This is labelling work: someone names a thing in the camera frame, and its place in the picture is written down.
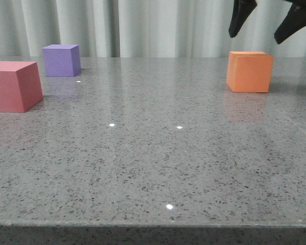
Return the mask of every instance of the red cube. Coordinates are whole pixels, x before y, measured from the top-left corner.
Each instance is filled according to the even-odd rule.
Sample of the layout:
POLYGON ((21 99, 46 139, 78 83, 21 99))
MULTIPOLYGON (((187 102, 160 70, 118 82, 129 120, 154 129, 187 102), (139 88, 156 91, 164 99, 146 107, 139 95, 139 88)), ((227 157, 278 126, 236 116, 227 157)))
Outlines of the red cube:
POLYGON ((0 61, 0 112, 26 112, 42 99, 36 62, 0 61))

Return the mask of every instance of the orange cube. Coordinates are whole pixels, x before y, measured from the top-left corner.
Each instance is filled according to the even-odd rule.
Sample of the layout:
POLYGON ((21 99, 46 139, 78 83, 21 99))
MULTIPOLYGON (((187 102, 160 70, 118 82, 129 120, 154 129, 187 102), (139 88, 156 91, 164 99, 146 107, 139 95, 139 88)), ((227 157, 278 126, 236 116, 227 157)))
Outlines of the orange cube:
POLYGON ((269 91, 273 56, 265 52, 235 52, 229 54, 226 83, 233 92, 269 91))

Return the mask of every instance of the block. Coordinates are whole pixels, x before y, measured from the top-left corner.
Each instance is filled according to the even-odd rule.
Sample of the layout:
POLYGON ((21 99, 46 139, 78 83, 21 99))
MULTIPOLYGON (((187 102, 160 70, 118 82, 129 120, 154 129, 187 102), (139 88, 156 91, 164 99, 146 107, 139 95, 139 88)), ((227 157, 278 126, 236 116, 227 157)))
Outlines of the block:
POLYGON ((42 99, 36 62, 0 61, 0 112, 26 112, 42 99))
POLYGON ((75 77, 81 71, 78 45, 52 44, 42 51, 47 77, 75 77))
POLYGON ((273 57, 265 52, 230 52, 226 83, 233 92, 269 91, 273 57))

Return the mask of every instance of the white curtain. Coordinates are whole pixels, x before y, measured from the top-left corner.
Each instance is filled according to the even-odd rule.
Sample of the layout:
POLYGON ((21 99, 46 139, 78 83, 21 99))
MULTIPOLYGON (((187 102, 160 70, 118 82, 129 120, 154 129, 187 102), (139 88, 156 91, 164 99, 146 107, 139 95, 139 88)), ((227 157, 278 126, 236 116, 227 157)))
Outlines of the white curtain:
POLYGON ((93 57, 306 57, 306 28, 281 45, 273 38, 291 4, 257 2, 231 39, 233 0, 0 0, 0 56, 41 56, 61 43, 93 57))

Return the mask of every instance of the cube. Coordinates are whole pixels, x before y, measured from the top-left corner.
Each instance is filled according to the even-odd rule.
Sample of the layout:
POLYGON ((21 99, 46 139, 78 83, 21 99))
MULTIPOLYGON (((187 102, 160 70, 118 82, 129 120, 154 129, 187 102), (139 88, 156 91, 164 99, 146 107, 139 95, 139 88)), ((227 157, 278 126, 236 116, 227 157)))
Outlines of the cube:
POLYGON ((81 71, 78 45, 52 44, 42 51, 47 77, 74 77, 81 71))
POLYGON ((36 62, 0 61, 0 112, 26 112, 42 99, 36 62))
POLYGON ((233 92, 269 91, 273 57, 265 52, 230 52, 226 83, 233 92))

